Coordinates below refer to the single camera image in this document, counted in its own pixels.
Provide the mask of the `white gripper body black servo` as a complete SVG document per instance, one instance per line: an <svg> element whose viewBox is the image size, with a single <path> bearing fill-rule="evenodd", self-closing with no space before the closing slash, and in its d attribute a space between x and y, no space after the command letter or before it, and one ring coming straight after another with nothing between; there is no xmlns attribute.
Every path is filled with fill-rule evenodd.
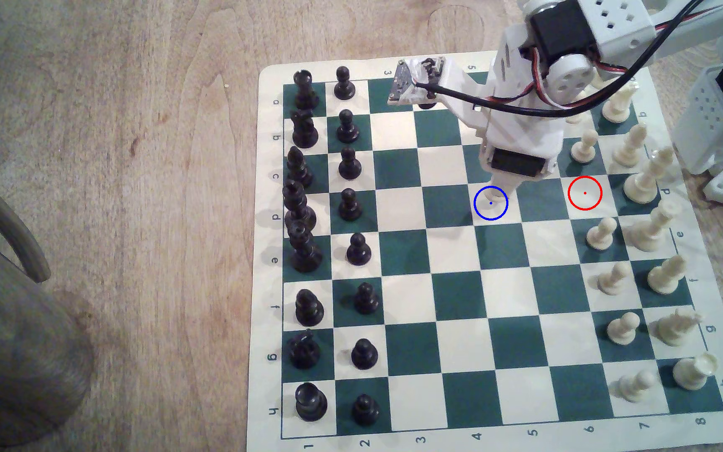
<svg viewBox="0 0 723 452"><path fill-rule="evenodd" d="M482 96L505 100L506 106L557 109L562 101L550 94L543 78L539 51L526 25L506 28L492 60ZM564 120L536 118L491 108L480 110L487 128L480 132L479 162L484 170L503 177L546 178L556 168Z"/></svg>

